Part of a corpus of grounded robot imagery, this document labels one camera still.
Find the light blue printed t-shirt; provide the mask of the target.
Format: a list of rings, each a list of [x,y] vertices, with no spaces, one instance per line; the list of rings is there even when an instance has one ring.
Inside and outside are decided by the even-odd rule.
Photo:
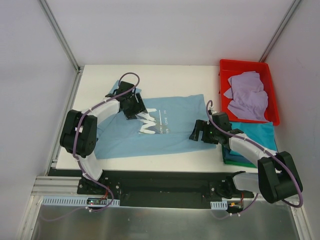
[[[94,149],[98,160],[180,154],[215,149],[189,137],[196,120],[207,120],[203,94],[145,98],[146,112],[126,119],[119,112],[97,127]]]

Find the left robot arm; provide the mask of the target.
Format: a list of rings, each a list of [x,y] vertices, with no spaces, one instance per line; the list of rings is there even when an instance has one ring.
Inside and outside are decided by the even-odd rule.
[[[83,111],[71,109],[67,113],[59,144],[75,158],[82,175],[90,180],[88,188],[94,194],[102,194],[106,188],[105,181],[100,179],[103,173],[101,164],[94,153],[98,125],[119,112],[124,113],[126,120],[133,120],[145,111],[136,86],[122,81],[113,93],[107,94],[99,103]]]

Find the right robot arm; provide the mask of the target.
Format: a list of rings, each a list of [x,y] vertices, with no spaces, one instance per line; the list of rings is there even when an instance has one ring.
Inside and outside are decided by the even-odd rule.
[[[196,120],[189,139],[220,144],[225,149],[241,154],[257,168],[257,173],[239,171],[230,175],[225,184],[228,196],[234,198],[242,191],[248,191],[261,194],[270,204],[279,201],[289,204],[288,198],[298,196],[299,202],[291,206],[302,207],[303,185],[289,152],[271,150],[249,138],[242,130],[233,129],[224,112],[208,111],[207,115],[208,120]]]

